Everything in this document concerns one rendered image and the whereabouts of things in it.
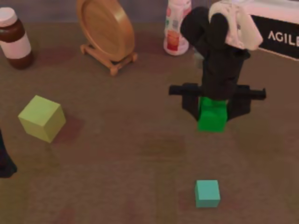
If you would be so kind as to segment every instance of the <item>plastic bottle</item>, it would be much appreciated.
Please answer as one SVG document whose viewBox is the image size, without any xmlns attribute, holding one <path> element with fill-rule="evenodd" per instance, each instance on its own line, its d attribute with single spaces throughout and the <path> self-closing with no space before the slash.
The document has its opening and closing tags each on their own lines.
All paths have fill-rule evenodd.
<svg viewBox="0 0 299 224">
<path fill-rule="evenodd" d="M 12 8 L 0 7 L 0 46 L 14 68 L 25 69 L 33 63 L 26 31 Z"/>
<path fill-rule="evenodd" d="M 189 49 L 189 43 L 181 35 L 180 27 L 184 17 L 191 9 L 191 0 L 168 0 L 164 50 L 170 55 L 182 55 Z"/>
</svg>

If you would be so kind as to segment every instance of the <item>brown tabletop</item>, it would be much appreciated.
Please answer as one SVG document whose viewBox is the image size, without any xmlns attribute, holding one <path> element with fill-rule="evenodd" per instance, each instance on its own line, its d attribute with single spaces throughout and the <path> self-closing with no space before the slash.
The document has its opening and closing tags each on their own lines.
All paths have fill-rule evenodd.
<svg viewBox="0 0 299 224">
<path fill-rule="evenodd" d="M 299 220 L 299 64 L 252 53 L 240 84 L 268 97 L 224 133 L 199 133 L 168 96 L 199 82 L 192 50 L 163 50 L 163 24 L 137 24 L 136 63 L 111 77 L 80 53 L 77 24 L 28 24 L 34 66 L 0 57 L 1 129 L 19 168 L 0 180 L 2 224 L 295 224 Z M 17 115 L 39 95 L 62 105 L 53 143 L 27 135 Z M 217 179 L 216 209 L 195 209 L 194 184 Z"/>
</svg>

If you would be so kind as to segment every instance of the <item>bright green block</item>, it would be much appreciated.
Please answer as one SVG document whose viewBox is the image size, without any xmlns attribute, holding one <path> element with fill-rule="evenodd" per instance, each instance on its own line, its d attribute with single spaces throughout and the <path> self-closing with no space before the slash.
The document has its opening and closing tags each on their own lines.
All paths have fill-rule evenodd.
<svg viewBox="0 0 299 224">
<path fill-rule="evenodd" d="M 60 104 L 35 96 L 18 116 L 25 132 L 52 142 L 66 120 Z"/>
<path fill-rule="evenodd" d="M 200 98 L 198 130 L 204 132 L 223 132 L 228 120 L 226 101 Z"/>
<path fill-rule="evenodd" d="M 220 202 L 217 180 L 201 180 L 195 184 L 196 208 L 216 208 Z"/>
</svg>

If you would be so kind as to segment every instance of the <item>brown bottle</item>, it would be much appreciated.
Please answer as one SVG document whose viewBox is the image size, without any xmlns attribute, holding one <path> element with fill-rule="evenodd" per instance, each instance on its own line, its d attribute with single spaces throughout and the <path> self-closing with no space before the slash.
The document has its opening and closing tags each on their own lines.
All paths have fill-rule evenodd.
<svg viewBox="0 0 299 224">
<path fill-rule="evenodd" d="M 0 46 L 14 68 L 25 69 L 33 63 L 26 31 L 12 8 L 0 7 Z"/>
</svg>

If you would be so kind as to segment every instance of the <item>wooden round object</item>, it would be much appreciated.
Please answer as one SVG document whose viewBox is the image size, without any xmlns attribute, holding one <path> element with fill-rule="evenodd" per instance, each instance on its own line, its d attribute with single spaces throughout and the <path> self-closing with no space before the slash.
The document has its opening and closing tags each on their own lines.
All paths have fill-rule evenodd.
<svg viewBox="0 0 299 224">
<path fill-rule="evenodd" d="M 87 40 L 106 59 L 119 62 L 133 52 L 134 30 L 118 0 L 77 0 L 77 15 Z"/>
</svg>

